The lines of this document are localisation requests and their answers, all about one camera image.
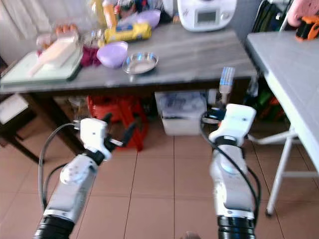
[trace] cable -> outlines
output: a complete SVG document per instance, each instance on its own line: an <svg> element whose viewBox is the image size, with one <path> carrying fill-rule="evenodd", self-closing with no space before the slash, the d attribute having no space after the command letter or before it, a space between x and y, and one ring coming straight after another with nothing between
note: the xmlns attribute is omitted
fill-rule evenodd
<svg viewBox="0 0 319 239"><path fill-rule="evenodd" d="M257 24L259 23L258 16L259 16L259 13L260 13L261 9L264 8L264 6L263 6L264 4L267 4L267 3L266 3L266 0L262 0L262 2L259 4L258 10L257 10L257 14L256 14L256 17L255 17L255 21L254 21L254 26L253 26L252 32L255 32L255 31L256 31L256 26L257 26Z"/></svg>
<svg viewBox="0 0 319 239"><path fill-rule="evenodd" d="M254 173L253 170L251 170L249 167L248 167L248 172L253 176L253 178L255 179L255 182L257 184L257 191L258 191L258 205L256 206L256 209L255 209L255 217L257 216L258 218L258 215L259 215L259 207L260 207L260 200L261 200L261 185L260 185L260 181L257 177L257 175Z"/></svg>
<svg viewBox="0 0 319 239"><path fill-rule="evenodd" d="M56 168L54 168L50 174L47 176L46 180L44 181L44 186L43 186L43 195L42 198L45 199L45 201L47 202L46 196L47 196L47 191L48 191L48 186L49 186L49 182L50 182L50 178L51 176L54 174L54 172L60 168L63 168L65 165L67 165L67 163L61 164L60 166L57 166Z"/></svg>
<svg viewBox="0 0 319 239"><path fill-rule="evenodd" d="M46 140L40 156L39 156L39 166L38 166L38 193L39 193L39 197L40 197L40 202L42 205L43 210L45 210L46 206L47 206L47 201L46 198L43 197L43 159L46 153L46 150L49 146L49 144L51 143L52 139L54 138L54 136L64 127L66 126L74 126L74 123L65 123L63 125L61 125L60 127L58 127L55 131L53 131L50 136L48 137L48 139Z"/></svg>
<svg viewBox="0 0 319 239"><path fill-rule="evenodd" d="M202 127L203 124L203 117L206 115L207 112L204 112L201 116L200 116L200 131L201 134L203 135L204 139L214 148L216 149L218 152L220 152L225 158L228 159L228 161L239 171L239 173L241 174L241 176L244 178L244 180L246 181L252 195L255 201L255 210L254 210L254 223L255 225L257 224L257 220L258 220L258 211L259 211L259 199L256 196L256 192L253 188L253 186L251 185L249 179L247 178L247 176L245 175L245 173L239 168L239 166L234 162L234 160L231 159L231 157L229 157L222 149L220 149L215 143L213 143L212 141L209 140L209 138L207 137L206 133L204 132L204 128Z"/></svg>

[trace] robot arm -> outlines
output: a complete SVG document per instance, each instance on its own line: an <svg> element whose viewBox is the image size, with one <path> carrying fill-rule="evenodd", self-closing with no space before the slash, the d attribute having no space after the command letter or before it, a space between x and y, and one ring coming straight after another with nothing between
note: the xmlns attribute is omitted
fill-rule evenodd
<svg viewBox="0 0 319 239"><path fill-rule="evenodd" d="M248 172L240 146L248 133L256 111L247 106L228 104L226 113L208 112L213 119L222 120L209 140ZM254 202L251 190L234 165L218 150L213 152L210 175L214 181L214 202L220 239L254 239Z"/></svg>
<svg viewBox="0 0 319 239"><path fill-rule="evenodd" d="M54 191L34 239L68 239L77 223L86 197L103 161L111 159L116 146L125 146L131 139L135 125L130 126L123 141L105 137L107 122L83 119L80 122L81 139L85 151L77 155L61 171L59 184Z"/></svg>

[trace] gray table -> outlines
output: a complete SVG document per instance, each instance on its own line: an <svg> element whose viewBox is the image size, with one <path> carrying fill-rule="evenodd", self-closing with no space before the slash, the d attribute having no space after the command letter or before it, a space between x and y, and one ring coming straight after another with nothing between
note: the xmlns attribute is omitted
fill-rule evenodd
<svg viewBox="0 0 319 239"><path fill-rule="evenodd" d="M151 72L130 77L122 69L104 66L83 68L67 83L2 87L1 93L21 93L48 125L68 122L53 96L141 94L142 92L218 88L222 68L236 68L231 101L241 103L257 72L232 29L193 33L179 24L157 27L151 39L129 44L129 54L153 52L159 57ZM61 138L73 150L82 149L70 130Z"/></svg>
<svg viewBox="0 0 319 239"><path fill-rule="evenodd" d="M269 215L274 212L283 177L318 177L317 172L285 171L296 136L319 170L319 40L299 42L295 34L283 31L248 35L248 48L291 122L288 132L257 141L266 144L286 140L267 205Z"/></svg>

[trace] cutting board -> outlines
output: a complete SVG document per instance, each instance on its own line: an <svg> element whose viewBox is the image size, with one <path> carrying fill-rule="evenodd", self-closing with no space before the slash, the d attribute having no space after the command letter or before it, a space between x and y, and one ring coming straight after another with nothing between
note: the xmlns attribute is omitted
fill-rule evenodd
<svg viewBox="0 0 319 239"><path fill-rule="evenodd" d="M12 86L66 82L77 72L82 55L82 48L77 47L61 67L52 69L44 65L33 76L30 76L29 71L38 60L36 51L30 52L1 78L0 85Z"/></svg>

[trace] pink object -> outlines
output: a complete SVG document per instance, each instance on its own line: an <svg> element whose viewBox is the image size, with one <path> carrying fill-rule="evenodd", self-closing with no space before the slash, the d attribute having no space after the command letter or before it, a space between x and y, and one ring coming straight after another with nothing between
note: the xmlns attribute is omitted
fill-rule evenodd
<svg viewBox="0 0 319 239"><path fill-rule="evenodd" d="M148 11L142 11L137 16L137 23L144 23L147 22L149 25L151 25L152 28L155 28L160 19L160 10L154 9L154 10L148 10Z"/></svg>
<svg viewBox="0 0 319 239"><path fill-rule="evenodd" d="M319 10L319 0L294 0L287 13L289 25L298 27L303 16L312 16Z"/></svg>
<svg viewBox="0 0 319 239"><path fill-rule="evenodd" d="M109 43L98 50L97 58L104 66L118 68L127 57L128 46L124 41Z"/></svg>
<svg viewBox="0 0 319 239"><path fill-rule="evenodd" d="M81 59L81 65L82 66L99 66L101 62L96 57L96 53L98 52L98 48L89 48L86 46L83 46L83 56Z"/></svg>

